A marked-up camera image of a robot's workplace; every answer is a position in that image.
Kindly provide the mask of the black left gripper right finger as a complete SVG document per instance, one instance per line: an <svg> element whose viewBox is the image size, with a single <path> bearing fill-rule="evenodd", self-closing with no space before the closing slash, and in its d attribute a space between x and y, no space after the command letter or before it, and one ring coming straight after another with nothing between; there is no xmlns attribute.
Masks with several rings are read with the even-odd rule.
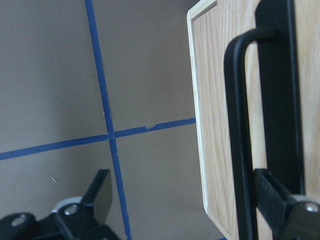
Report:
<svg viewBox="0 0 320 240"><path fill-rule="evenodd" d="M254 170L256 206L275 240L318 240L320 203L290 193L267 169Z"/></svg>

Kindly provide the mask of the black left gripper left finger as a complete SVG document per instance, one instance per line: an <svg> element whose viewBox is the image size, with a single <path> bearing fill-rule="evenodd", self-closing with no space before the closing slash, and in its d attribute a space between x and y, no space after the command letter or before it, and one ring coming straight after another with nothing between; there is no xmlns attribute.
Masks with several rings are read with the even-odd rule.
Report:
<svg viewBox="0 0 320 240"><path fill-rule="evenodd" d="M111 171L100 169L83 196L60 201L50 214L37 220L29 212L0 220L2 240L116 240L105 224L113 200Z"/></svg>

